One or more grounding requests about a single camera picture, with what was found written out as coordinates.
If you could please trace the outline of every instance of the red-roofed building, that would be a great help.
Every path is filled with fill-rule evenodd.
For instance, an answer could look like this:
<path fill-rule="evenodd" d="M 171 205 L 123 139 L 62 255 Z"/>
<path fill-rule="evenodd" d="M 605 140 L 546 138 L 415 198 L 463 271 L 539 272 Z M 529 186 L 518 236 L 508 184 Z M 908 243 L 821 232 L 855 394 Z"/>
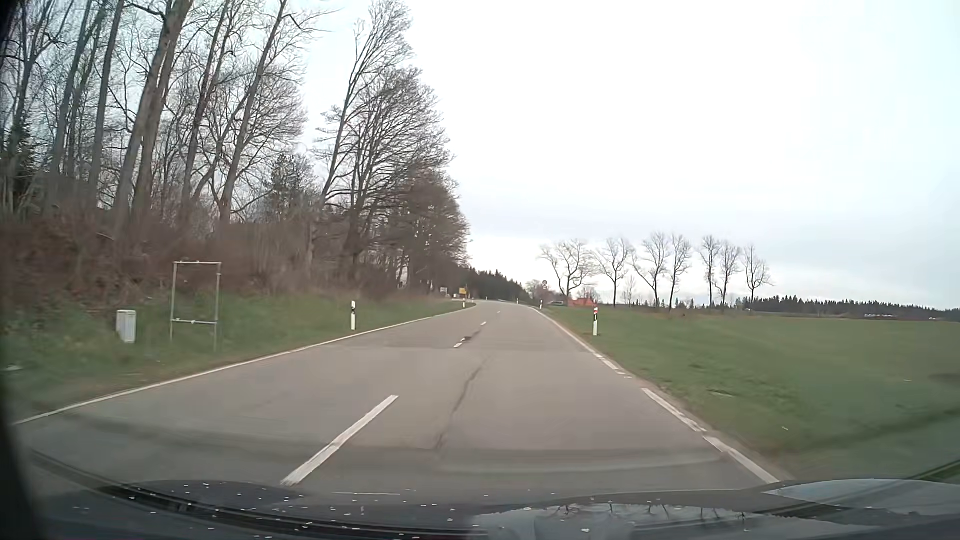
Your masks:
<path fill-rule="evenodd" d="M 571 307 L 597 307 L 597 303 L 593 302 L 592 298 L 578 298 L 576 300 L 571 300 Z"/>

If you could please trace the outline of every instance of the grassy verge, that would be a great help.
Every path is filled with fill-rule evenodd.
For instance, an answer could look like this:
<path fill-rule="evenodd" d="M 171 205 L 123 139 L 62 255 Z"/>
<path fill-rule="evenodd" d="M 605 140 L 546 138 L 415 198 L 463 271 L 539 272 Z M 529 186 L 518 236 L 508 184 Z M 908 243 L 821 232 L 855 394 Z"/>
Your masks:
<path fill-rule="evenodd" d="M 357 331 L 366 331 L 461 308 L 459 303 L 403 299 L 360 303 Z M 14 417 L 196 373 L 350 334 L 349 300 L 317 296 L 221 297 L 220 340 L 213 351 L 210 326 L 177 324 L 170 340 L 170 305 L 136 307 L 137 337 L 119 341 L 112 313 L 65 307 L 42 321 L 7 321 L 4 361 Z M 178 297 L 182 319 L 210 320 L 212 298 Z"/>
<path fill-rule="evenodd" d="M 960 459 L 960 326 L 549 313 L 798 479 L 916 475 Z"/>

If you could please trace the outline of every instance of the asphalt road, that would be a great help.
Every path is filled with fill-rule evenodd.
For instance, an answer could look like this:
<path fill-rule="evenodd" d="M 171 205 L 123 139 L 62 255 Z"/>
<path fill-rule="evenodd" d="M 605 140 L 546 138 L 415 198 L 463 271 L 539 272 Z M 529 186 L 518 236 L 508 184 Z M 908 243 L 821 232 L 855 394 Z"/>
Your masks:
<path fill-rule="evenodd" d="M 380 405 L 297 490 L 332 503 L 516 503 L 765 483 L 645 385 L 535 310 L 480 302 L 85 405 L 17 434 L 24 449 L 115 482 L 280 486 Z M 30 478 L 41 495 L 66 489 L 37 470 Z M 342 495 L 351 493 L 385 495 Z"/>

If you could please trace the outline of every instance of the white edge line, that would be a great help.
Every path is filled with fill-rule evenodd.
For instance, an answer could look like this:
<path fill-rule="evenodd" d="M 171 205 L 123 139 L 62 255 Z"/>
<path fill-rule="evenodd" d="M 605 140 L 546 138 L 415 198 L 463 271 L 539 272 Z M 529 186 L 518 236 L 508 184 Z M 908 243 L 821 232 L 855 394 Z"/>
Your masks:
<path fill-rule="evenodd" d="M 317 452 L 313 457 L 307 459 L 300 467 L 297 467 L 293 473 L 287 475 L 287 478 L 280 481 L 281 485 L 291 486 L 297 485 L 303 481 L 310 473 L 314 472 L 317 467 L 320 467 L 324 464 L 324 461 L 330 459 L 330 457 L 337 453 L 350 438 L 357 434 L 359 430 L 362 430 L 364 426 L 369 424 L 378 414 L 384 411 L 391 403 L 396 401 L 396 398 L 399 396 L 390 396 L 387 399 L 380 402 L 380 405 L 377 405 L 364 415 L 363 418 L 357 420 L 352 426 L 347 428 L 346 431 L 337 435 L 337 438 L 330 441 L 330 444 L 326 445 L 323 450 Z"/>
<path fill-rule="evenodd" d="M 777 479 L 777 477 L 768 473 L 765 469 L 763 469 L 763 467 L 760 467 L 759 465 L 757 465 L 752 459 L 742 454 L 736 448 L 731 447 L 730 445 L 728 445 L 727 443 L 721 441 L 716 437 L 705 435 L 707 430 L 704 430 L 703 428 L 701 428 L 699 424 L 697 424 L 693 420 L 690 420 L 685 414 L 680 412 L 676 407 L 672 406 L 664 398 L 658 396 L 649 388 L 643 388 L 643 392 L 647 396 L 649 396 L 651 400 L 657 402 L 658 405 L 665 408 L 667 411 L 670 412 L 670 414 L 676 416 L 677 419 L 679 419 L 681 422 L 686 424 L 692 430 L 700 433 L 700 436 L 703 437 L 705 441 L 709 442 L 709 444 L 712 445 L 713 448 L 717 449 L 718 451 L 724 454 L 728 454 L 730 457 L 735 459 L 737 463 L 739 463 L 740 465 L 743 465 L 745 469 L 747 469 L 748 471 L 756 475 L 757 478 L 763 480 L 766 483 L 774 483 L 774 482 L 780 481 L 779 479 Z"/>
<path fill-rule="evenodd" d="M 230 364 L 230 365 L 226 365 L 226 366 L 220 366 L 220 367 L 218 367 L 218 368 L 214 368 L 214 369 L 211 369 L 211 370 L 208 370 L 208 371 L 203 371 L 203 372 L 201 372 L 201 373 L 195 373 L 195 374 L 193 374 L 193 375 L 187 375 L 187 376 L 184 376 L 184 377 L 178 377 L 178 378 L 176 378 L 176 379 L 170 379 L 170 380 L 162 380 L 162 381 L 160 381 L 160 382 L 154 382 L 153 384 L 148 384 L 148 385 L 146 385 L 146 386 L 140 386 L 140 387 L 137 387 L 137 388 L 131 388 L 131 389 L 129 389 L 129 390 L 123 390 L 123 391 L 121 391 L 121 392 L 116 392 L 116 393 L 114 393 L 114 394 L 107 394 L 106 396 L 101 396 L 101 397 L 99 397 L 99 398 L 94 398 L 94 399 L 92 399 L 92 400 L 87 400 L 87 401 L 85 401 L 85 402 L 79 402 L 79 403 L 76 403 L 76 404 L 67 405 L 67 406 L 64 406 L 64 407 L 61 407 L 61 408 L 58 408 L 58 409 L 54 409 L 54 410 L 51 410 L 51 411 L 48 411 L 48 412 L 43 412 L 43 413 L 37 414 L 37 415 L 35 415 L 35 416 L 31 416 L 31 417 L 29 417 L 29 418 L 24 418 L 24 419 L 22 419 L 22 420 L 17 420 L 17 421 L 15 421 L 15 422 L 13 422 L 11 425 L 12 425 L 12 426 L 19 426 L 19 425 L 21 425 L 21 424 L 26 424 L 26 423 L 28 423 L 28 422 L 33 422 L 34 420 L 40 420 L 41 418 L 46 418 L 46 417 L 48 417 L 48 416 L 53 416 L 53 415 L 55 415 L 55 414 L 61 414 L 62 412 L 66 412 L 66 411 L 68 411 L 68 410 L 73 410 L 73 409 L 75 409 L 75 408 L 80 408 L 80 407 L 82 407 L 82 406 L 98 404 L 98 403 L 100 403 L 100 402 L 105 402 L 106 400 L 112 400 L 112 399 L 114 399 L 114 398 L 122 398 L 122 397 L 124 397 L 124 396 L 129 396 L 129 395 L 131 395 L 131 394 L 136 394 L 137 392 L 143 392 L 144 390 L 152 390 L 152 389 L 154 389 L 154 388 L 159 388 L 160 386 L 166 386 L 167 384 L 173 384 L 174 382 L 183 382 L 184 380 L 191 380 L 191 379 L 195 379 L 195 378 L 197 378 L 197 377 L 203 377 L 204 375 L 212 375 L 212 374 L 214 374 L 214 373 L 220 373 L 221 371 L 226 371 L 226 370 L 228 370 L 228 369 L 233 369 L 233 368 L 235 368 L 235 367 L 240 367 L 240 366 L 245 366 L 245 365 L 253 364 L 253 363 L 256 363 L 256 362 L 262 362 L 263 360 L 269 360 L 269 359 L 271 359 L 271 358 L 276 358 L 276 357 L 278 357 L 278 356 L 291 355 L 291 354 L 293 354 L 293 353 L 300 353 L 300 352 L 302 352 L 302 351 L 307 351 L 307 350 L 313 349 L 313 348 L 315 348 L 315 347 L 322 347 L 323 345 L 329 345 L 330 343 L 336 343 L 337 341 L 343 341 L 343 340 L 345 340 L 345 339 L 350 339 L 350 338 L 352 338 L 352 337 L 357 337 L 357 336 L 360 336 L 360 335 L 364 335 L 364 334 L 366 334 L 366 333 L 374 333 L 375 331 L 389 330 L 389 329 L 391 329 L 391 328 L 402 327 L 402 326 L 404 326 L 404 325 L 409 325 L 409 324 L 413 324 L 413 323 L 418 323 L 418 322 L 420 322 L 420 321 L 425 321 L 425 320 L 427 320 L 427 319 L 435 319 L 435 318 L 437 318 L 437 317 L 443 317 L 444 315 L 450 315 L 450 314 L 452 314 L 452 313 L 463 313 L 463 312 L 464 312 L 464 311 L 463 311 L 462 309 L 455 309 L 455 310 L 453 310 L 453 311 L 448 311 L 447 313 L 440 313 L 440 314 L 437 314 L 437 315 L 430 315 L 429 317 L 422 317 L 422 318 L 420 318 L 420 319 L 414 319 L 414 320 L 412 320 L 412 321 L 406 321 L 406 322 L 404 322 L 404 323 L 398 323 L 398 324 L 395 324 L 395 325 L 390 325 L 389 327 L 381 327 L 381 328 L 373 329 L 373 330 L 359 331 L 359 332 L 357 332 L 357 333 L 352 333 L 352 334 L 350 334 L 350 335 L 344 335 L 344 336 L 342 336 L 342 337 L 337 337 L 336 339 L 331 339 L 331 340 L 329 340 L 329 341 L 324 341 L 323 343 L 314 343 L 313 345 L 307 345 L 306 347 L 300 347 L 300 348 L 298 348 L 298 349 L 292 349 L 292 350 L 290 350 L 290 351 L 283 351 L 283 352 L 281 352 L 281 353 L 273 353 L 272 355 L 261 356 L 260 358 L 254 358 L 253 360 L 244 360 L 244 361 L 242 361 L 242 362 L 238 362 L 238 363 L 235 363 L 235 364 Z"/>
<path fill-rule="evenodd" d="M 688 428 L 690 428 L 690 429 L 692 429 L 692 430 L 694 430 L 694 431 L 696 431 L 696 432 L 698 432 L 698 433 L 706 433 L 706 432 L 707 432 L 707 430 L 704 430 L 703 428 L 700 427 L 700 424 L 697 424 L 697 423 L 694 422 L 693 420 L 690 420 L 690 418 L 688 418 L 685 414 L 683 414 L 682 412 L 680 412 L 680 410 L 679 410 L 678 408 L 672 406 L 672 405 L 671 405 L 670 403 L 668 403 L 664 398 L 662 398 L 662 397 L 658 396 L 656 393 L 654 393 L 654 391 L 651 390 L 650 388 L 643 388 L 642 390 L 643 390 L 643 393 L 646 394 L 647 396 L 649 396 L 651 400 L 657 402 L 657 405 L 660 405 L 661 407 L 665 408 L 670 414 L 676 416 L 677 419 L 680 420 L 681 422 L 683 422 L 684 424 L 686 424 L 686 426 L 687 426 Z"/>
<path fill-rule="evenodd" d="M 740 465 L 743 465 L 744 468 L 746 468 L 751 473 L 754 473 L 759 479 L 767 483 L 775 483 L 780 481 L 779 479 L 777 479 L 777 477 L 766 472 L 766 470 L 764 470 L 763 467 L 760 467 L 759 465 L 754 463 L 752 459 L 750 459 L 744 454 L 741 454 L 740 451 L 737 450 L 736 448 L 731 448 L 729 445 L 727 445 L 720 439 L 716 437 L 708 437 L 704 435 L 704 440 L 709 442 L 720 452 L 729 454 L 733 459 L 736 459 L 737 463 L 739 463 Z"/>
<path fill-rule="evenodd" d="M 530 309 L 532 309 L 535 313 L 539 313 L 539 314 L 540 314 L 540 317 L 544 317 L 546 320 L 548 320 L 548 321 L 550 321 L 551 323 L 557 325 L 557 328 L 559 328 L 560 330 L 564 331 L 564 333 L 565 333 L 566 335 L 569 335 L 570 337 L 572 337 L 574 341 L 576 341 L 577 343 L 579 343 L 580 346 L 583 347 L 584 349 L 587 349 L 588 351 L 590 351 L 591 353 L 593 353 L 594 356 L 596 356 L 596 357 L 598 357 L 598 358 L 602 358 L 602 357 L 603 357 L 603 355 L 601 355 L 600 353 L 598 353 L 598 352 L 596 351 L 596 349 L 590 347 L 590 346 L 587 344 L 586 341 L 584 341 L 583 339 L 580 339 L 579 337 L 577 337 L 576 335 L 574 335 L 573 332 L 571 332 L 571 331 L 567 330 L 566 328 L 564 328 L 564 325 L 562 325 L 562 324 L 558 323 L 557 321 L 551 319 L 550 317 L 548 317 L 548 316 L 545 315 L 542 311 L 540 311 L 539 309 L 537 309 L 537 308 L 535 308 L 535 307 L 531 307 L 531 306 L 527 306 L 527 307 L 530 308 Z"/>
<path fill-rule="evenodd" d="M 565 333 L 566 335 L 569 335 L 570 337 L 572 337 L 577 343 L 580 343 L 580 345 L 582 345 L 585 349 L 587 349 L 587 350 L 590 351 L 591 353 L 594 353 L 594 354 L 597 355 L 597 356 L 602 356 L 602 355 L 600 355 L 599 353 L 597 353 L 595 349 L 593 349 L 592 347 L 590 347 L 584 340 L 580 339 L 579 337 L 577 337 L 576 335 L 574 335 L 571 331 L 569 331 L 569 330 L 567 330 L 566 328 L 564 328 L 564 326 L 561 325 L 560 323 L 558 323 L 557 321 L 553 320 L 553 319 L 550 318 L 550 317 L 547 317 L 547 316 L 546 316 L 545 314 L 543 314 L 539 309 L 536 309 L 536 308 L 534 308 L 534 307 L 529 307 L 529 308 L 532 309 L 533 311 L 535 311 L 536 313 L 539 313 L 540 316 L 546 317 L 551 323 L 557 325 L 557 328 L 559 328 L 560 330 L 564 331 L 564 333 Z M 771 475 L 770 473 L 768 473 L 767 471 L 765 471 L 765 470 L 763 469 L 763 467 L 760 467 L 759 465 L 757 465 L 756 463 L 754 463 L 749 457 L 747 457 L 746 455 L 742 454 L 742 453 L 741 453 L 740 451 L 738 451 L 736 448 L 730 447 L 729 445 L 725 444 L 723 441 L 721 441 L 720 439 L 718 439 L 718 438 L 716 438 L 716 437 L 709 437 L 709 436 L 703 435 L 703 433 L 706 432 L 707 430 L 704 430 L 703 428 L 701 428 L 699 424 L 697 424 L 696 422 L 694 422 L 693 420 L 691 420 L 690 418 L 688 418 L 685 414 L 683 414 L 682 412 L 680 412 L 676 407 L 672 406 L 672 405 L 671 405 L 670 403 L 668 403 L 664 398 L 658 396 L 657 394 L 655 394 L 655 393 L 654 393 L 652 390 L 650 390 L 649 388 L 643 388 L 643 391 L 647 394 L 647 396 L 650 397 L 650 399 L 652 399 L 653 401 L 657 402 L 657 404 L 659 404 L 660 406 L 662 406 L 663 408 L 665 408 L 667 411 L 669 411 L 671 414 L 673 414 L 674 416 L 676 416 L 678 420 L 680 420 L 681 422 L 683 422 L 684 424 L 686 424 L 690 429 L 692 429 L 692 430 L 700 433 L 701 436 L 704 438 L 704 440 L 706 440 L 710 445 L 712 445 L 713 448 L 716 448 L 716 449 L 719 450 L 720 452 L 724 452 L 724 453 L 726 453 L 726 454 L 729 454 L 733 459 L 735 459 L 738 463 L 740 463 L 741 465 L 743 465 L 744 467 L 746 467 L 747 470 L 749 470 L 751 473 L 754 473 L 754 474 L 755 474 L 758 478 L 760 478 L 761 480 L 763 480 L 763 481 L 765 481 L 765 482 L 767 482 L 767 483 L 774 483 L 774 482 L 779 481 L 779 480 L 777 479 L 777 477 L 775 477 L 775 476 Z"/>

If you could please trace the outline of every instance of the white box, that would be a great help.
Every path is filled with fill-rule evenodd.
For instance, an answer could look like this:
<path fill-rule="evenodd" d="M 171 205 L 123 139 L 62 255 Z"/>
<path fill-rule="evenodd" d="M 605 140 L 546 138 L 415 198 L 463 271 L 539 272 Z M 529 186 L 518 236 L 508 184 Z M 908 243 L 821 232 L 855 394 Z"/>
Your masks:
<path fill-rule="evenodd" d="M 117 333 L 120 334 L 120 341 L 124 343 L 136 341 L 136 311 L 117 309 Z"/>

